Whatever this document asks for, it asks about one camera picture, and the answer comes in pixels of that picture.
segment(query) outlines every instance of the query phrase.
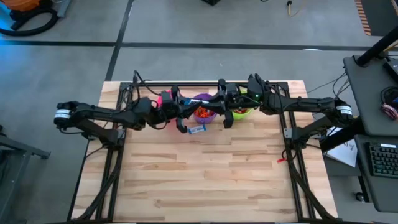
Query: pink object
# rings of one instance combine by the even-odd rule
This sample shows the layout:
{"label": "pink object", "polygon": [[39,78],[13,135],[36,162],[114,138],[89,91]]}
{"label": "pink object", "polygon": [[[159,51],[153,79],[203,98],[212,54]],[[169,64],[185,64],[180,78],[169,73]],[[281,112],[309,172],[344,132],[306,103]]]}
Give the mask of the pink object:
{"label": "pink object", "polygon": [[[170,96],[172,95],[172,91],[171,90],[166,90],[167,93],[170,93]],[[162,97],[159,96],[156,100],[157,104],[160,106],[162,106]]]}

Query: white paper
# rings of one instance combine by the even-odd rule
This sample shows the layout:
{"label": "white paper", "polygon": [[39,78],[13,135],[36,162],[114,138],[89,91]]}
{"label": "white paper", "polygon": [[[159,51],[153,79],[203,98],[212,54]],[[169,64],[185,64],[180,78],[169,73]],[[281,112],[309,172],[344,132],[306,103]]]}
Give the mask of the white paper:
{"label": "white paper", "polygon": [[[333,129],[334,129],[334,127],[330,128],[328,130],[328,134]],[[330,135],[335,134],[339,130],[341,130],[341,128],[336,128],[333,131],[333,133],[331,133]],[[332,150],[329,150],[326,156],[329,158],[335,159],[339,162],[342,162],[344,164],[347,164],[349,166],[355,167],[357,153],[358,153],[358,149],[356,148],[355,140],[352,139],[344,144],[341,144],[341,145],[335,147]]]}

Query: green bowl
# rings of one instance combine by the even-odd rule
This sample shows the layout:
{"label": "green bowl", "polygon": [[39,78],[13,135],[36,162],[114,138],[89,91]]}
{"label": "green bowl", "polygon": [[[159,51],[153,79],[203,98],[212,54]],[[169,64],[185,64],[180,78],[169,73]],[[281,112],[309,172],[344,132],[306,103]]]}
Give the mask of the green bowl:
{"label": "green bowl", "polygon": [[244,114],[239,114],[239,113],[235,113],[234,111],[232,111],[232,116],[234,117],[235,121],[239,121],[242,120],[243,118],[245,118],[247,115],[251,114],[253,112],[253,108],[248,109],[246,111],[246,113]]}

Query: orange object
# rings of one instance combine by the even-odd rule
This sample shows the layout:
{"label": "orange object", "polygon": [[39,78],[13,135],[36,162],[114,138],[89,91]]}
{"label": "orange object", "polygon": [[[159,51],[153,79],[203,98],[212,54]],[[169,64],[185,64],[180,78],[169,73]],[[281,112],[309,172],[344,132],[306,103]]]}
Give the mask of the orange object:
{"label": "orange object", "polygon": [[204,108],[202,108],[201,106],[195,110],[195,112],[193,112],[197,117],[199,118],[209,118],[210,116],[212,116],[214,114],[214,112],[210,111],[210,110],[206,110]]}
{"label": "orange object", "polygon": [[39,6],[41,0],[0,0],[9,9],[21,12],[29,11]]}
{"label": "orange object", "polygon": [[234,112],[238,113],[238,114],[244,114],[244,113],[246,113],[247,110],[248,109],[236,109],[236,110],[234,110]]}

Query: purple bowl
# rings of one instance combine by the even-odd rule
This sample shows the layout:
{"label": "purple bowl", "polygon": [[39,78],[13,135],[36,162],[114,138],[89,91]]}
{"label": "purple bowl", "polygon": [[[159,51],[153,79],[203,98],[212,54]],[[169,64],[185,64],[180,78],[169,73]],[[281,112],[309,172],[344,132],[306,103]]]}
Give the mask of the purple bowl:
{"label": "purple bowl", "polygon": [[[193,99],[195,100],[209,100],[212,96],[210,94],[207,93],[201,93],[197,96],[195,96]],[[197,123],[199,124],[210,124],[217,116],[217,113],[214,113],[213,115],[211,115],[208,118],[199,118],[198,116],[196,116],[195,114],[193,114],[193,118],[195,118],[195,121],[197,121]]]}

